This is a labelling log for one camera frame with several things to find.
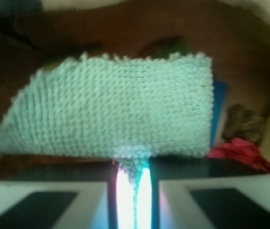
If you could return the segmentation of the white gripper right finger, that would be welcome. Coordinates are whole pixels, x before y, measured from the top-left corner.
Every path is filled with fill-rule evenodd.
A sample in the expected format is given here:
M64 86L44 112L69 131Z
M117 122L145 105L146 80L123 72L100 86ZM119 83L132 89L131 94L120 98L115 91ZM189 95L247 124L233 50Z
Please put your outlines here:
M154 229L270 229L270 173L231 159L152 158Z

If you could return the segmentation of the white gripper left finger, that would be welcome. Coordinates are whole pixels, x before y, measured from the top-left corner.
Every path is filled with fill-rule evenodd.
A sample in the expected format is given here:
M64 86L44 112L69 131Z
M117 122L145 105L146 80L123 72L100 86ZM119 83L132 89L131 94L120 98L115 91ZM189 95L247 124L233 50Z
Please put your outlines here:
M37 166L0 180L0 229L114 229L116 167Z

